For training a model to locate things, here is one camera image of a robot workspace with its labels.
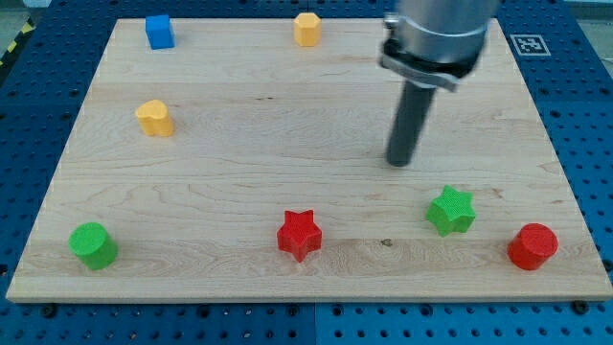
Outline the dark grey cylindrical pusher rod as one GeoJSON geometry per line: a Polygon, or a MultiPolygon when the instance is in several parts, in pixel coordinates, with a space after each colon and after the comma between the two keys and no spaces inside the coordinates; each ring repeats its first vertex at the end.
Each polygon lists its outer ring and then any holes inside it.
{"type": "Polygon", "coordinates": [[[404,83],[386,149],[390,165],[405,167],[411,162],[435,91],[410,81],[404,83]]]}

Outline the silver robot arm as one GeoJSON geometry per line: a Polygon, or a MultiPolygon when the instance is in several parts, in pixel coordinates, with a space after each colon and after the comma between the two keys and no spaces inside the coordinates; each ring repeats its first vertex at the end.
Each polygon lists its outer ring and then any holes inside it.
{"type": "Polygon", "coordinates": [[[387,162],[408,165],[439,88],[455,91],[475,67],[500,0],[399,0],[384,15],[381,67],[404,78],[386,149],[387,162]]]}

